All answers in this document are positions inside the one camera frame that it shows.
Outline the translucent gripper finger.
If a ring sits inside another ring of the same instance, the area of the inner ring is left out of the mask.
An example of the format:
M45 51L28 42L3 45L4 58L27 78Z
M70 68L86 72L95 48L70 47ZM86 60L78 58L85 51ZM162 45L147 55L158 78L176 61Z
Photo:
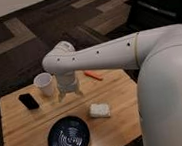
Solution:
M58 98L59 98L59 103L62 103L62 100L65 98L66 93L65 92L60 92L58 94Z
M83 93L79 88L75 89L75 94L77 94L79 96L83 96Z

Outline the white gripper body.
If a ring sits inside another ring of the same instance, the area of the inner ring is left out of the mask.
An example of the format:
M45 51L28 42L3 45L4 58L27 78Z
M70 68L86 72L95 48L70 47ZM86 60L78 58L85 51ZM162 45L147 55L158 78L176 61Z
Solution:
M57 75L56 83L57 83L57 88L61 93L75 92L78 86L76 74L73 72Z

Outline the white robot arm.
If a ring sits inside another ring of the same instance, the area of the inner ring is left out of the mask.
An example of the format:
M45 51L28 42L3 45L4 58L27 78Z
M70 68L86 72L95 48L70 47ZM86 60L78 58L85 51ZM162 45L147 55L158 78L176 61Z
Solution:
M60 86L68 85L76 70L139 71L143 146L182 146L182 23L134 32L80 51L60 41L42 61Z

